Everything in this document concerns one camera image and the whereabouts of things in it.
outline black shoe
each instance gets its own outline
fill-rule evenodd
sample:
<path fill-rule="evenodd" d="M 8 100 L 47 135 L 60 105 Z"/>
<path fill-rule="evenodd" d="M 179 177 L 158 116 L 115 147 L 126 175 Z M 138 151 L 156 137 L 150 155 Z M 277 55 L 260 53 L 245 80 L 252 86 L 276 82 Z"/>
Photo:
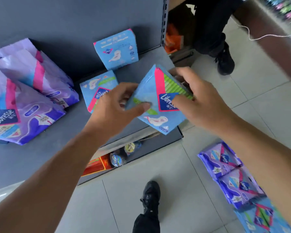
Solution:
<path fill-rule="evenodd" d="M 226 42 L 224 43 L 224 49 L 219 52 L 215 59 L 215 62 L 218 62 L 219 74 L 229 75 L 233 72 L 235 68 L 235 62 L 231 57 L 229 46 Z"/>
<path fill-rule="evenodd" d="M 161 190 L 156 181 L 149 181 L 143 190 L 143 197 L 140 201 L 143 204 L 143 214 L 150 214 L 158 216 L 159 214 L 159 198 L 161 197 Z"/>

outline black pants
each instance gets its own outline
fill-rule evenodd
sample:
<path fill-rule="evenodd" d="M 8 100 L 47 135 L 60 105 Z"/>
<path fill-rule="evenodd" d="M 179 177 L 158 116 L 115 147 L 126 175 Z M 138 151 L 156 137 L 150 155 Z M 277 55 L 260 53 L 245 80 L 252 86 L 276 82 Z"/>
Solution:
<path fill-rule="evenodd" d="M 159 219 L 140 214 L 135 220 L 132 233 L 160 233 Z"/>
<path fill-rule="evenodd" d="M 201 54 L 216 57 L 224 48 L 225 34 L 222 31 L 243 1 L 187 0 L 185 3 L 196 8 L 194 48 Z"/>

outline hand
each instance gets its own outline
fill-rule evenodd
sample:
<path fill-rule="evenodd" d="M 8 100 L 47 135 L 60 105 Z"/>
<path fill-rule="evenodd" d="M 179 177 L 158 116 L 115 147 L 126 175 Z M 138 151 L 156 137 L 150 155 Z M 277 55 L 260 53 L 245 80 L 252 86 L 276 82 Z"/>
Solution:
<path fill-rule="evenodd" d="M 150 104 L 141 103 L 130 110 L 124 110 L 125 103 L 138 87 L 137 83 L 120 83 L 113 90 L 99 98 L 98 103 L 83 131 L 99 133 L 103 145 L 120 133 L 135 117 L 150 109 Z"/>
<path fill-rule="evenodd" d="M 219 135 L 222 127 L 237 120 L 238 116 L 225 104 L 214 86 L 198 77 L 190 67 L 173 68 L 170 73 L 180 82 L 186 81 L 193 92 L 193 100 L 177 95 L 172 101 L 191 123 Z"/>

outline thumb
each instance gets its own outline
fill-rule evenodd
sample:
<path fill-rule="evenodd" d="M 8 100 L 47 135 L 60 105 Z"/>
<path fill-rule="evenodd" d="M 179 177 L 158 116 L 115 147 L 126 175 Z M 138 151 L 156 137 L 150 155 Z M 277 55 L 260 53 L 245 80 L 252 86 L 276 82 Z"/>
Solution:
<path fill-rule="evenodd" d="M 146 112 L 148 109 L 150 109 L 151 104 L 148 102 L 141 103 L 139 105 L 136 105 L 135 107 L 131 108 L 130 110 L 127 110 L 125 113 L 127 114 L 127 118 L 129 120 L 133 120 L 135 117 L 138 117 L 142 115 L 144 112 Z"/>
<path fill-rule="evenodd" d="M 186 98 L 184 95 L 176 95 L 172 100 L 172 104 L 181 110 L 188 119 L 196 115 L 197 103 Z"/>

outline white cord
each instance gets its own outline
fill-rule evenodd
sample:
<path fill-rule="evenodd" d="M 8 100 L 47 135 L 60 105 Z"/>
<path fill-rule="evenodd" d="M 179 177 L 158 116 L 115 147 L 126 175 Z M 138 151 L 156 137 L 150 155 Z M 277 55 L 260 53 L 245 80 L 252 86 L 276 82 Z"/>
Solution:
<path fill-rule="evenodd" d="M 278 38 L 291 37 L 291 34 L 290 34 L 290 35 L 286 35 L 286 36 L 275 35 L 275 34 L 267 34 L 267 35 L 264 35 L 264 36 L 262 36 L 262 37 L 260 37 L 260 38 L 258 38 L 258 39 L 251 39 L 251 38 L 250 38 L 250 29 L 249 29 L 248 27 L 246 27 L 246 26 L 243 26 L 243 25 L 239 25 L 239 24 L 237 24 L 237 25 L 238 25 L 239 27 L 244 27 L 244 28 L 248 29 L 248 37 L 249 37 L 249 40 L 250 40 L 250 41 L 256 41 L 256 40 L 262 39 L 262 38 L 267 37 L 267 36 L 273 36 L 273 37 L 278 37 Z"/>

